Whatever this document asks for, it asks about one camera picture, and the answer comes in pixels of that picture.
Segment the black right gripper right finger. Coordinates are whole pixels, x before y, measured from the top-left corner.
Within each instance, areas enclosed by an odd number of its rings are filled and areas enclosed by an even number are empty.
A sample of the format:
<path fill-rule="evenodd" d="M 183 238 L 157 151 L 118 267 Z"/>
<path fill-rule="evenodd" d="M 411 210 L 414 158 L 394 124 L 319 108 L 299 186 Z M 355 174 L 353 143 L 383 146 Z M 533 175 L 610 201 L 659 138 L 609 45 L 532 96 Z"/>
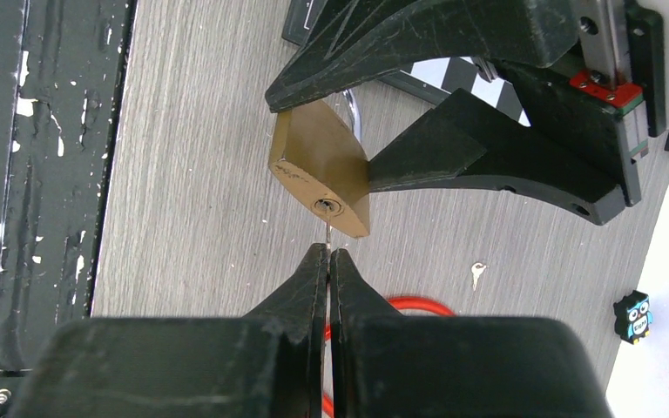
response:
<path fill-rule="evenodd" d="M 338 417 L 608 417 L 584 346 L 543 317 L 408 315 L 349 253 L 330 258 L 333 401 Z"/>

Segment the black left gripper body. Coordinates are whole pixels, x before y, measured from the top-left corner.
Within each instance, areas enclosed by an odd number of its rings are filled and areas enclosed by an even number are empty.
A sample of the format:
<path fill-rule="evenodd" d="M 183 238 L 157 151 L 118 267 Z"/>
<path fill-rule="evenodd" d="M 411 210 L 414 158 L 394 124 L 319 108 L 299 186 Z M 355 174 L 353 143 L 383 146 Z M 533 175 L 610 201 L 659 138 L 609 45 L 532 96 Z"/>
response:
<path fill-rule="evenodd" d="M 498 61 L 533 128 L 642 197 L 636 164 L 666 130 L 662 15 L 638 1 L 570 1 L 577 43 L 546 68 Z"/>

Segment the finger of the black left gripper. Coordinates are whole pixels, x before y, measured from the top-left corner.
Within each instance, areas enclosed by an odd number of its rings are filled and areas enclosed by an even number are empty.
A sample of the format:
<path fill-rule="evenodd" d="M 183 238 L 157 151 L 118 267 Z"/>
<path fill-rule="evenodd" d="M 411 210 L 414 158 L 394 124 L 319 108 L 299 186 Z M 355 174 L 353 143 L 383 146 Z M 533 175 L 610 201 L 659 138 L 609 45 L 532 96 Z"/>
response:
<path fill-rule="evenodd" d="M 444 57 L 546 68 L 577 40 L 568 1 L 326 1 L 265 99 L 287 111 Z"/>
<path fill-rule="evenodd" d="M 621 185 L 580 156 L 458 90 L 368 163 L 369 190 L 506 191 L 602 226 L 625 209 Z"/>

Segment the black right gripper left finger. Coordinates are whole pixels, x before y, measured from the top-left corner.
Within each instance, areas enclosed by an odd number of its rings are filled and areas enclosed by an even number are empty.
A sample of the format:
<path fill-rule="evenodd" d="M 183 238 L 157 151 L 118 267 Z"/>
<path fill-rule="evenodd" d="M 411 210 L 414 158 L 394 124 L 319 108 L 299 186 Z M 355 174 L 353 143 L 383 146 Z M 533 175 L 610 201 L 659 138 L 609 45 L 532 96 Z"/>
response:
<path fill-rule="evenodd" d="M 318 417 L 328 251 L 240 317 L 92 318 L 61 327 L 12 417 Z"/>

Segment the brass padlock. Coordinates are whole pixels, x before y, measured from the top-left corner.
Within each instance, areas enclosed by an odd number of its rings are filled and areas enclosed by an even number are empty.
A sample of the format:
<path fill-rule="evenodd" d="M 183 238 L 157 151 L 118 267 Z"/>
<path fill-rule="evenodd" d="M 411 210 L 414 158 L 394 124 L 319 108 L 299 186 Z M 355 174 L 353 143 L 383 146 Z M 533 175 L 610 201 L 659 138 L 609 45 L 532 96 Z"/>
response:
<path fill-rule="evenodd" d="M 370 235 L 366 153 L 325 101 L 276 115 L 267 166 L 313 215 L 349 237 Z"/>

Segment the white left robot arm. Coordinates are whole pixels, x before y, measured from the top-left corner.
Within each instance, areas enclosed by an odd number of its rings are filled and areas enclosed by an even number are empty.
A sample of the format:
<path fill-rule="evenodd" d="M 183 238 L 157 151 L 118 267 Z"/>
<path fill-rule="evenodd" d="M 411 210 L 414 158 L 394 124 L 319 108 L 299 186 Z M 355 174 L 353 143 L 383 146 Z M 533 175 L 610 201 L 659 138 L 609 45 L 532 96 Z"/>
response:
<path fill-rule="evenodd" d="M 427 58 L 479 57 L 529 120 L 453 92 L 375 158 L 373 188 L 515 192 L 602 225 L 669 131 L 669 1 L 327 1 L 267 89 L 288 111 Z"/>

